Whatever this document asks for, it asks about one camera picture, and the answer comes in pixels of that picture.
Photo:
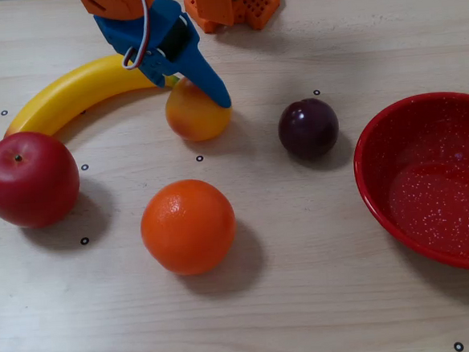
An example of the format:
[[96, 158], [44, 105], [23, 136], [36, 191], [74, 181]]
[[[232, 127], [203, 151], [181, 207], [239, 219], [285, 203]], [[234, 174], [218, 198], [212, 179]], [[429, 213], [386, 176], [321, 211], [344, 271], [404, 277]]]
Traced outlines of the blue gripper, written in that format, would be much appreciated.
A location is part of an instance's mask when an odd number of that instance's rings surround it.
[[199, 35], [179, 3], [154, 0], [146, 17], [128, 21], [99, 15], [94, 19], [119, 55], [132, 62], [145, 52], [139, 69], [156, 86], [181, 73], [222, 108], [231, 106], [225, 84], [198, 50]]

